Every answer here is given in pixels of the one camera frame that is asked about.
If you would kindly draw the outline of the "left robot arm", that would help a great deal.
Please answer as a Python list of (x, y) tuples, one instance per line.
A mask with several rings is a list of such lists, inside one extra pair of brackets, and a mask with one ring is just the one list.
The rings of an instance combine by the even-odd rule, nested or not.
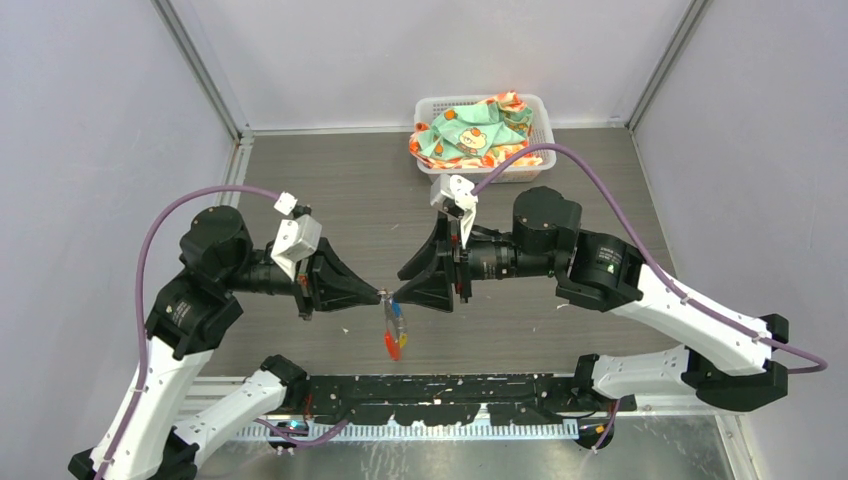
[(376, 305), (377, 289), (350, 270), (303, 214), (284, 222), (295, 257), (278, 265), (254, 247), (241, 213), (230, 206), (200, 212), (181, 238), (182, 270), (159, 291), (144, 324), (148, 356), (101, 442), (75, 454), (78, 479), (192, 479), (231, 435), (278, 409), (304, 411), (307, 373), (275, 355), (237, 392), (187, 421), (177, 418), (195, 378), (242, 315), (240, 292), (295, 299), (298, 313)]

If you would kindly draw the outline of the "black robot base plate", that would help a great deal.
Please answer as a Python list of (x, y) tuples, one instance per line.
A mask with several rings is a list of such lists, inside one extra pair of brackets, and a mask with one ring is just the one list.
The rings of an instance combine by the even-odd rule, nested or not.
[(282, 414), (323, 424), (468, 425), (487, 413), (497, 426), (550, 425), (609, 413), (614, 402), (554, 374), (315, 375), (286, 395)]

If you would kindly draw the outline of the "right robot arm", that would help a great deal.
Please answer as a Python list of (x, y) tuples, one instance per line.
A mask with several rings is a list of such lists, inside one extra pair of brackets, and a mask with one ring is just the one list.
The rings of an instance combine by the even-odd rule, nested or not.
[(548, 187), (514, 201), (508, 232), (468, 227), (453, 203), (441, 207), (425, 244), (401, 268), (397, 303), (451, 312), (476, 281), (550, 277), (570, 305), (647, 325), (674, 339), (648, 354), (586, 354), (574, 371), (571, 397), (584, 410), (629, 395), (692, 394), (732, 412), (784, 398), (789, 373), (772, 357), (772, 340), (788, 336), (777, 314), (749, 317), (668, 286), (644, 255), (624, 240), (581, 226), (581, 206)]

